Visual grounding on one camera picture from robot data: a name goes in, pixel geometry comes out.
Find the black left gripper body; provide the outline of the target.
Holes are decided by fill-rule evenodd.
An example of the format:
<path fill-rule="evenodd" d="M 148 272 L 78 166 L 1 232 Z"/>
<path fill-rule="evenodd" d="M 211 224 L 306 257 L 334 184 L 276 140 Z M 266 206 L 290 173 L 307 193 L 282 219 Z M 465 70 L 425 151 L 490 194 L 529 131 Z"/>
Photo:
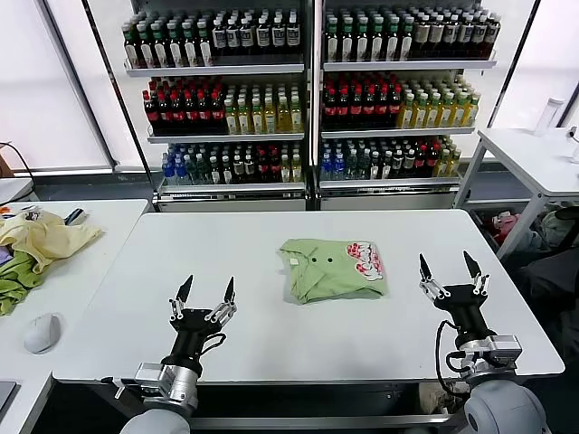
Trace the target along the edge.
<path fill-rule="evenodd" d="M 162 360 L 162 364 L 186 369 L 202 369 L 200 358 L 213 348 L 221 345 L 226 335 L 219 322 L 206 320 L 209 309 L 186 308 L 181 319 L 175 319 L 170 325 L 176 331 L 176 339 L 171 352 Z"/>

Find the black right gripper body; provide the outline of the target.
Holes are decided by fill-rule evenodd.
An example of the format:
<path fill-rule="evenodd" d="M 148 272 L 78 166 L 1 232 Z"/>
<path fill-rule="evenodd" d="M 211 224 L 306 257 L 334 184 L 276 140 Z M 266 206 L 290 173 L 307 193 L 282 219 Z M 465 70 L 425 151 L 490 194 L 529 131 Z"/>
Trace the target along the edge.
<path fill-rule="evenodd" d="M 480 311 L 480 307 L 488 299 L 487 296 L 475 294 L 475 287 L 472 284 L 450 285 L 444 289 L 448 294 L 443 295 L 443 298 L 435 298 L 433 304 L 451 315 L 453 324 L 458 328 L 455 338 L 457 348 L 468 342 L 496 335 L 488 328 Z"/>

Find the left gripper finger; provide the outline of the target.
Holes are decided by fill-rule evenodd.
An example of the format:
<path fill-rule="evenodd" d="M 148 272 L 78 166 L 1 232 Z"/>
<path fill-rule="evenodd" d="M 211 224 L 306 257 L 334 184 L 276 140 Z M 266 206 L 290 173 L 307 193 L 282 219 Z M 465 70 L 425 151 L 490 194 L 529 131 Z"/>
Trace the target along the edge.
<path fill-rule="evenodd" d="M 212 324 L 226 324 L 233 317 L 235 312 L 234 277 L 230 277 L 223 296 L 223 301 L 209 314 L 209 321 Z"/>
<path fill-rule="evenodd" d="M 176 296 L 169 299 L 169 304 L 171 306 L 171 321 L 180 320 L 184 317 L 185 303 L 188 299 L 193 281 L 194 275 L 190 275 L 179 287 Z"/>

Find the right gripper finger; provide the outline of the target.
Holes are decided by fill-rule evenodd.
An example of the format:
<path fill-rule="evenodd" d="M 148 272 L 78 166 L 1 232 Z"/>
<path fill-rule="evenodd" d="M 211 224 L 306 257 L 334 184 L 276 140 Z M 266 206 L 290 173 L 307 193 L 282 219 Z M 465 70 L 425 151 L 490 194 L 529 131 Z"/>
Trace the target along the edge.
<path fill-rule="evenodd" d="M 422 292 L 431 300 L 445 299 L 451 296 L 451 293 L 436 279 L 433 278 L 431 270 L 425 257 L 420 254 L 420 275 L 421 280 L 419 282 L 419 287 Z"/>
<path fill-rule="evenodd" d="M 472 293 L 474 295 L 480 295 L 485 297 L 488 294 L 487 284 L 489 280 L 489 275 L 482 273 L 479 263 L 475 259 L 473 259 L 467 251 L 464 251 L 464 259 L 472 280 L 473 285 Z"/>

